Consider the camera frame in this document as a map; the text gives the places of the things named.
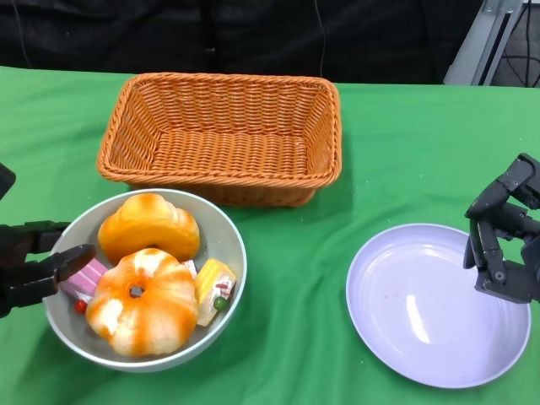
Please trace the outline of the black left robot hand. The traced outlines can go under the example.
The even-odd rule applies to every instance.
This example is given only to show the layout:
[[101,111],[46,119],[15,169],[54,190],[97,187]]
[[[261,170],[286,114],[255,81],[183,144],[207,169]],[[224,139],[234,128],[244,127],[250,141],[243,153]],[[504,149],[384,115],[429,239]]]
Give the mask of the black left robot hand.
[[56,294],[61,282],[95,258],[95,247],[82,244],[40,262],[26,260],[29,254],[51,252],[67,227],[53,221],[1,226],[1,317]]

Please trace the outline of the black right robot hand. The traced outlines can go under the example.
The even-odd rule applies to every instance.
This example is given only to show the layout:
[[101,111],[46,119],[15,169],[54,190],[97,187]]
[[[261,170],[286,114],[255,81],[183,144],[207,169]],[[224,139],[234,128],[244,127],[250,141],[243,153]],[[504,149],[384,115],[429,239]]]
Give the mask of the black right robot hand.
[[[475,289],[516,304],[539,301],[539,162],[519,154],[466,211],[463,267],[478,271]],[[522,240],[522,262],[506,260],[499,240]]]

